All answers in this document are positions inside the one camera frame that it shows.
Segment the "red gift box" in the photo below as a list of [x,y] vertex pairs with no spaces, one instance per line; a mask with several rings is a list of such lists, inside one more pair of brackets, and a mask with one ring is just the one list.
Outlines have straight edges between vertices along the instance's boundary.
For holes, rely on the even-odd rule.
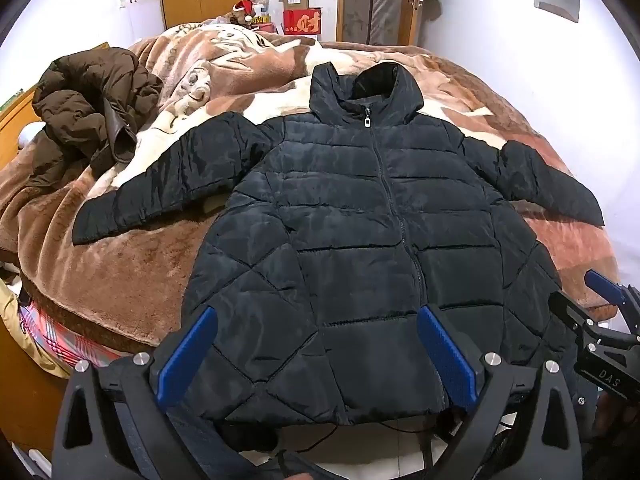
[[283,11],[286,36],[317,36],[322,32],[321,9],[288,9]]

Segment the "plaid bed sheet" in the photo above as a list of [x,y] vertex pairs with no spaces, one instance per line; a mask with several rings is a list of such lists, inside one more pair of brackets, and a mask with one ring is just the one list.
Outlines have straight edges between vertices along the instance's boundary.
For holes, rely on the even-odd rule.
[[126,352],[105,347],[69,330],[40,311],[33,302],[19,307],[18,314],[32,340],[49,356],[66,365],[75,366],[78,361],[86,360],[95,366],[107,366],[126,356]]

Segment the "brown puffer jacket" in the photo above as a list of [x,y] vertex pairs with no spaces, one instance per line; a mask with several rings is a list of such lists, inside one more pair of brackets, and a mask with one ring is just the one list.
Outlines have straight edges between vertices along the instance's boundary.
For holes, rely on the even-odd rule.
[[44,127],[29,183],[52,188],[74,165],[99,177],[131,162],[162,89],[160,78],[127,49],[85,50],[53,61],[32,97]]

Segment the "black puffer jacket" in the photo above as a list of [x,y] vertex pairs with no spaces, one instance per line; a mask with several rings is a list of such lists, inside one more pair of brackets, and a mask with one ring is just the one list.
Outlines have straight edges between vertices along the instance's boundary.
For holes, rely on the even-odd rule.
[[404,66],[346,76],[322,64],[306,113],[216,116],[80,208],[73,241],[86,244],[227,196],[182,302],[218,316],[186,396],[198,416],[352,425],[440,412],[424,306],[511,363],[572,367],[548,308],[558,271],[515,203],[603,226],[596,198],[533,148],[493,148],[422,107]]

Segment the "wooden door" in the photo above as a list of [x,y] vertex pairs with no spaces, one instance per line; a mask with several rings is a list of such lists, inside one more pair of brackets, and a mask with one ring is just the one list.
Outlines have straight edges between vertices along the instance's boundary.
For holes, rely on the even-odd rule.
[[373,46],[416,42],[422,0],[337,0],[336,40]]

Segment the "santa hat plush toy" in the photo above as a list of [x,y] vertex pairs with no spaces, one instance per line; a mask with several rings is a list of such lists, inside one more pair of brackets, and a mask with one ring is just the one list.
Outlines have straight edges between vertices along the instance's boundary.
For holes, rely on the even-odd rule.
[[250,27],[255,16],[254,3],[252,0],[239,0],[232,6],[229,21],[232,24]]

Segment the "brown and cream plush blanket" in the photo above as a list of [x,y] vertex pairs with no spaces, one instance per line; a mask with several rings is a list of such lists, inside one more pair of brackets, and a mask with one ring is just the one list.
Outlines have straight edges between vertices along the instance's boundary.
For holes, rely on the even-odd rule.
[[[137,63],[152,124],[134,157],[36,174],[87,82]],[[1,258],[39,307],[116,350],[156,346],[202,304],[295,340],[405,327],[422,304],[489,349],[562,350],[562,290],[617,262],[600,207],[524,116],[415,47],[325,47],[181,25],[61,58],[32,105],[47,129],[1,171]]]

